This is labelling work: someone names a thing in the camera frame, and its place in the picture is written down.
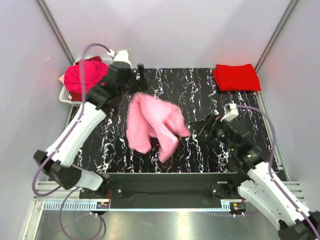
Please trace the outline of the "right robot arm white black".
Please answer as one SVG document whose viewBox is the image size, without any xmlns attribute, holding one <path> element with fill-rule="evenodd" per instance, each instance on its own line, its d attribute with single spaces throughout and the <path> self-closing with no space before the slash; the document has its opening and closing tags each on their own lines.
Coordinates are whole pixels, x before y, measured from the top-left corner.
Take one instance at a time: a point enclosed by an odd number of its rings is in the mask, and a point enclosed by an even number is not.
<svg viewBox="0 0 320 240">
<path fill-rule="evenodd" d="M 320 238 L 320 212 L 309 210 L 288 189 L 240 130 L 214 114 L 192 122 L 190 129 L 228 148 L 237 172 L 244 176 L 244 181 L 227 185 L 228 195 L 251 202 L 273 224 L 281 240 Z"/>
</svg>

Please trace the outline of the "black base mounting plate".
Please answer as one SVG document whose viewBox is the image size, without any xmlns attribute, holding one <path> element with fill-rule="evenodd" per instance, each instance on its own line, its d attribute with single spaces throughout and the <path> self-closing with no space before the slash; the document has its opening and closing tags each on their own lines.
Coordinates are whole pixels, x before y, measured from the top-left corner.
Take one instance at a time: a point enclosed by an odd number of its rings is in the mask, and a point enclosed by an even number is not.
<svg viewBox="0 0 320 240">
<path fill-rule="evenodd" d="M 81 189 L 81 199 L 92 197 L 105 199 L 112 196 L 115 187 L 124 186 L 124 198 L 130 200 L 138 196 L 204 196 L 221 199 L 244 198 L 238 193 L 240 184 L 247 180 L 242 173 L 110 173 L 102 187 L 96 193 Z"/>
</svg>

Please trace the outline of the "aluminium rail front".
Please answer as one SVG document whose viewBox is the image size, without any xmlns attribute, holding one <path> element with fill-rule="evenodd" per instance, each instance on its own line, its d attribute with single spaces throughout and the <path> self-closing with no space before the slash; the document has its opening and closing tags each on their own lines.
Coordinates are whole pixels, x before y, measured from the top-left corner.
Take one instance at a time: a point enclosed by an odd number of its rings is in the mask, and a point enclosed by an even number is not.
<svg viewBox="0 0 320 240">
<path fill-rule="evenodd" d="M 118 212 L 230 212 L 233 203 L 241 199 L 213 199 L 212 193 L 208 198 L 200 195 L 140 195 L 129 200 L 124 198 L 124 186 L 120 185 L 111 191 L 108 198 L 80 198 L 82 190 L 76 190 L 69 197 L 69 190 L 58 189 L 49 196 L 35 196 L 34 201 L 44 203 L 45 210 L 59 210 L 64 199 L 67 201 L 65 211 L 118 211 Z"/>
</svg>

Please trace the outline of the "light pink t shirt in basket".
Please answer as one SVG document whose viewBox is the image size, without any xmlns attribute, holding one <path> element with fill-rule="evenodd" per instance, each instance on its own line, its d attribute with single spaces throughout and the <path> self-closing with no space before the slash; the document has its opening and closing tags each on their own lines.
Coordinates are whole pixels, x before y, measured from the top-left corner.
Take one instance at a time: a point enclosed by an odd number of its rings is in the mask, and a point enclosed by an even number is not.
<svg viewBox="0 0 320 240">
<path fill-rule="evenodd" d="M 65 81 L 65 75 L 62 75 L 61 77 L 58 78 L 58 80 L 62 83 Z"/>
</svg>

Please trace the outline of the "folded red t shirt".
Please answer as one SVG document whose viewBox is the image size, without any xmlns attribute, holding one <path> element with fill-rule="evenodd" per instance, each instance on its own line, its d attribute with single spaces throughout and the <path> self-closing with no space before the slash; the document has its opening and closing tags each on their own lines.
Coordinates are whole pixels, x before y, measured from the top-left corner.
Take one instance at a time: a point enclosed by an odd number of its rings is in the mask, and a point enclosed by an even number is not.
<svg viewBox="0 0 320 240">
<path fill-rule="evenodd" d="M 260 80 L 251 64 L 229 66 L 217 64 L 212 71 L 215 82 L 222 92 L 261 90 Z"/>
</svg>

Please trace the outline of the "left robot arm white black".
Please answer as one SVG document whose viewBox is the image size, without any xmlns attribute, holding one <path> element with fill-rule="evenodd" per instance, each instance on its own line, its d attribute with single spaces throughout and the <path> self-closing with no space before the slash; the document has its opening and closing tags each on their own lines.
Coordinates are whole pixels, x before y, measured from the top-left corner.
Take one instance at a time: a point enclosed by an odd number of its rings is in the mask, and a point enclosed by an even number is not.
<svg viewBox="0 0 320 240">
<path fill-rule="evenodd" d="M 75 166 L 74 158 L 96 126 L 119 108 L 124 96 L 147 90 L 143 64 L 133 70 L 127 62 L 113 62 L 108 74 L 88 91 L 85 103 L 59 138 L 47 150 L 35 152 L 33 158 L 40 170 L 65 190 L 85 188 L 103 198 L 108 193 L 106 178 Z"/>
</svg>

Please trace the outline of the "crumpled magenta t shirt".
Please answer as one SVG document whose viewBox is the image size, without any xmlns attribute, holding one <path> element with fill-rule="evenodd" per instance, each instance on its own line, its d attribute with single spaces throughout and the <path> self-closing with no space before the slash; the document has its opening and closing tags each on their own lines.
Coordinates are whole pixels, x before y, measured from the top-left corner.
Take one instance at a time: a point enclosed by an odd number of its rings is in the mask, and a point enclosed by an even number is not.
<svg viewBox="0 0 320 240">
<path fill-rule="evenodd" d="M 101 61 L 84 61 L 85 92 L 94 87 L 104 76 L 108 74 L 109 67 Z M 81 93 L 82 80 L 80 63 L 70 66 L 65 74 L 63 83 L 69 92 Z"/>
</svg>

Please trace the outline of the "white plastic basket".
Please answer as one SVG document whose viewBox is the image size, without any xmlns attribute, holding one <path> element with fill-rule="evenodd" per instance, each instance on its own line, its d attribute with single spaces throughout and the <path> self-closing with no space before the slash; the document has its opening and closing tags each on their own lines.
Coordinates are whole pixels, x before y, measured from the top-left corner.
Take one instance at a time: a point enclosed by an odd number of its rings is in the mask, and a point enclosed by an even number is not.
<svg viewBox="0 0 320 240">
<path fill-rule="evenodd" d="M 106 57 L 101 57 L 101 60 L 103 63 L 107 64 L 108 66 L 113 62 L 113 59 L 111 58 L 111 56 L 106 56 Z M 65 87 L 65 85 L 62 86 L 62 89 L 60 91 L 59 97 L 58 99 L 62 102 L 62 103 L 66 103 L 66 104 L 70 104 L 71 106 L 80 106 L 82 104 L 81 101 L 71 101 L 70 99 L 70 93 L 67 90 L 67 88 Z"/>
</svg>

